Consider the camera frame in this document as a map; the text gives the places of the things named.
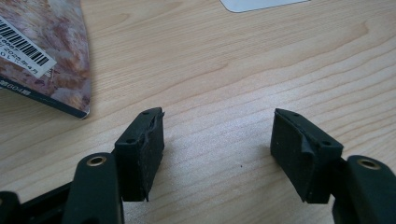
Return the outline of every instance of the white label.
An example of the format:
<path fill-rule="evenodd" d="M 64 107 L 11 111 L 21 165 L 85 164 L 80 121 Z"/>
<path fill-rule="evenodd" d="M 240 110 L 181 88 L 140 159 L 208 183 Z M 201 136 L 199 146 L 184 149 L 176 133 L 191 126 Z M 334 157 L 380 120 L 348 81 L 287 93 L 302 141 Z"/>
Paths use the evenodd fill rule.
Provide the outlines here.
<path fill-rule="evenodd" d="M 0 56 L 40 78 L 55 64 L 43 49 L 0 16 Z"/>

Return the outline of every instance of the light wooden surface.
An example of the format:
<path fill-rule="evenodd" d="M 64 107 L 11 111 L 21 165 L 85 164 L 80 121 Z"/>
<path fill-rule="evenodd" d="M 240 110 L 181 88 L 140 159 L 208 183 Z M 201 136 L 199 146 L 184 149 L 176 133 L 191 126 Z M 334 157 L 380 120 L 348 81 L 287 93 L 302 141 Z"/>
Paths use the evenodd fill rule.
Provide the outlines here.
<path fill-rule="evenodd" d="M 0 91 L 0 190 L 23 202 L 109 152 L 135 116 L 165 111 L 149 203 L 127 223 L 332 223 L 270 155 L 276 107 L 396 171 L 396 2 L 314 0 L 235 14 L 219 0 L 82 0 L 85 120 Z"/>

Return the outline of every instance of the barcode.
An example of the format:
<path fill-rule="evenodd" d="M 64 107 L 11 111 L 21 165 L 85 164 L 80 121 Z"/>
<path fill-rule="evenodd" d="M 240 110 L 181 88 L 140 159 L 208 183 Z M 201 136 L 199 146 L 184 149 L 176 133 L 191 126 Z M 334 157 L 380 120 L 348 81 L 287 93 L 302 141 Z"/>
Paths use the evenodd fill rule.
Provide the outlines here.
<path fill-rule="evenodd" d="M 49 59 L 38 49 L 32 46 L 22 36 L 17 34 L 12 28 L 0 21 L 0 35 L 13 44 L 17 49 L 32 59 L 35 63 L 43 66 Z"/>

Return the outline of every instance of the hole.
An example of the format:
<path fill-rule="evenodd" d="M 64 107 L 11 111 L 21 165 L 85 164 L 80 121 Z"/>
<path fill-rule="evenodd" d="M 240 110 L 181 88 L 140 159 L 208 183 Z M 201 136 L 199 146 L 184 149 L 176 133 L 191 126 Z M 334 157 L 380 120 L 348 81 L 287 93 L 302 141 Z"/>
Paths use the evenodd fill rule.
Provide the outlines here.
<path fill-rule="evenodd" d="M 332 143 L 328 142 L 328 141 L 322 141 L 322 144 L 325 145 L 325 146 L 331 146 L 332 145 Z"/>
<path fill-rule="evenodd" d="M 381 167 L 374 161 L 369 161 L 366 159 L 360 159 L 358 160 L 358 164 L 371 170 L 379 170 Z"/>
<path fill-rule="evenodd" d="M 126 140 L 126 143 L 132 144 L 132 143 L 134 143 L 135 141 L 136 141 L 136 139 L 134 139 L 134 138 L 129 138 L 129 139 Z"/>
<path fill-rule="evenodd" d="M 96 217 L 90 217 L 81 222 L 81 224 L 99 224 L 99 219 L 97 219 Z"/>
<path fill-rule="evenodd" d="M 98 165 L 102 165 L 103 163 L 105 163 L 105 161 L 106 161 L 106 157 L 103 157 L 103 156 L 93 157 L 87 161 L 87 165 L 98 166 Z"/>

